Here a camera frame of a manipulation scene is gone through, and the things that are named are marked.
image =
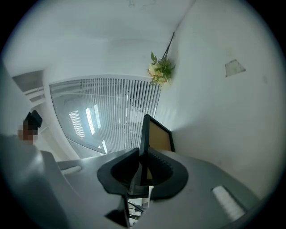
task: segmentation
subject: vertical blind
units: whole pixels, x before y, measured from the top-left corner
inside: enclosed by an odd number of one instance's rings
[[[161,91],[159,84],[118,78],[68,81],[50,89],[67,138],[103,153],[140,145],[143,117],[155,116]]]

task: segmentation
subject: flower bouquet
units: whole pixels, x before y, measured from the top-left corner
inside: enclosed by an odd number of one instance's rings
[[[148,73],[153,78],[151,81],[153,84],[163,84],[167,81],[169,82],[172,78],[172,71],[175,68],[175,65],[172,67],[172,63],[167,56],[174,34],[175,33],[173,33],[172,39],[160,60],[157,61],[157,57],[154,56],[153,52],[151,52],[151,59],[153,60],[153,63],[149,64]]]

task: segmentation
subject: cable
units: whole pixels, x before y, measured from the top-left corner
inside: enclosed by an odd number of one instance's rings
[[[129,201],[128,201],[128,203],[131,204],[131,205],[133,205],[134,207],[137,208],[138,211],[140,211],[140,212],[143,213],[143,210],[142,210],[141,208],[139,208],[136,204],[134,204],[134,203],[132,203],[132,202],[129,202]]]

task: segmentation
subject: green leaf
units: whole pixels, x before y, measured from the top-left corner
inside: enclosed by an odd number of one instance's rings
[[[154,62],[156,62],[156,61],[155,61],[155,57],[154,57],[154,53],[153,53],[153,52],[151,52],[151,59],[152,59]]]

